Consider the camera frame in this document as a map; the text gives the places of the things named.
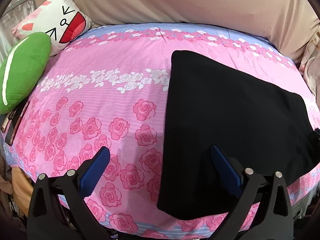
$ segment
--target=metal screw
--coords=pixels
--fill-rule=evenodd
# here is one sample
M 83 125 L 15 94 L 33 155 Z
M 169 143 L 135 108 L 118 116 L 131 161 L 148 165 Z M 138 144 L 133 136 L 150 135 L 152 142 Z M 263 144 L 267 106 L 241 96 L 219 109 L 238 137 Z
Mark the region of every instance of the metal screw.
M 67 175 L 68 175 L 68 176 L 73 176 L 74 174 L 76 174 L 76 171 L 75 171 L 75 170 L 68 170 L 68 171 L 67 171 Z
M 281 178 L 281 177 L 282 177 L 282 173 L 281 173 L 280 171 L 276 171 L 276 176 L 277 176 L 278 178 Z
M 251 168 L 245 168 L 244 172 L 248 175 L 252 175 L 253 174 L 253 169 Z
M 38 176 L 38 179 L 44 179 L 45 178 L 45 174 L 44 173 L 41 173 L 39 176 Z

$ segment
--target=floral bedsheet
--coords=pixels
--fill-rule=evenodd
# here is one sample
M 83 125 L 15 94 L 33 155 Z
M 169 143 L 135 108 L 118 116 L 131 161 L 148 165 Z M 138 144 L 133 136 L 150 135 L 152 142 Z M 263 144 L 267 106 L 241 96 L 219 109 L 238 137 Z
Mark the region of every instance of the floral bedsheet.
M 183 221 L 156 207 L 171 54 L 185 49 L 300 94 L 312 127 L 319 126 L 315 98 L 294 63 L 263 39 L 208 25 L 104 26 L 48 63 L 13 146 L 2 140 L 12 165 L 16 162 L 35 181 L 42 172 L 59 176 L 77 169 L 106 146 L 110 164 L 85 198 L 102 225 L 152 238 L 209 237 L 226 214 Z M 201 86 L 201 80 L 190 86 Z M 319 181 L 317 166 L 288 188 L 291 203 Z M 252 206 L 242 229 L 250 226 L 257 207 Z

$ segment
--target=beige pillow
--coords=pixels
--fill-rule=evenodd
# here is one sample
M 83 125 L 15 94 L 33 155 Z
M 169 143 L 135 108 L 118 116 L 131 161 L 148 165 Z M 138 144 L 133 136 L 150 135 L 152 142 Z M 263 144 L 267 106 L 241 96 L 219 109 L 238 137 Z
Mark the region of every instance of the beige pillow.
M 45 0 L 36 0 L 40 5 Z M 269 39 L 295 62 L 319 26 L 307 0 L 74 0 L 98 25 L 190 22 Z

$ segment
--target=blue gripper pad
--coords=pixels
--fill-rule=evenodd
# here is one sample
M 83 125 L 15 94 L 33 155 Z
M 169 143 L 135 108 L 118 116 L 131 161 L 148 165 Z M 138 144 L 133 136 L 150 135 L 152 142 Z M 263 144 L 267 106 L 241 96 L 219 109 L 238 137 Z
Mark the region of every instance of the blue gripper pad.
M 79 181 L 78 192 L 82 198 L 89 197 L 92 194 L 104 170 L 110 162 L 110 151 L 107 147 L 104 147 L 101 151 L 98 151 L 97 154 L 99 155 L 96 157 L 93 163 L 91 163 Z
M 211 147 L 210 157 L 216 171 L 220 175 L 224 187 L 229 191 L 230 194 L 239 198 L 242 194 L 242 183 L 241 178 L 236 170 L 232 167 L 230 162 L 216 145 Z

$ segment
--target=red mouth print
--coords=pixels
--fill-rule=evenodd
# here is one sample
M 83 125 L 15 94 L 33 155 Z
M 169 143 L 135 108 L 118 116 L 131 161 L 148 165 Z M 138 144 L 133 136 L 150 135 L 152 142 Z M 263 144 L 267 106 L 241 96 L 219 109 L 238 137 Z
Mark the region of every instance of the red mouth print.
M 85 18 L 81 13 L 77 12 L 64 31 L 59 43 L 68 43 L 74 40 L 81 32 L 83 32 L 85 25 Z

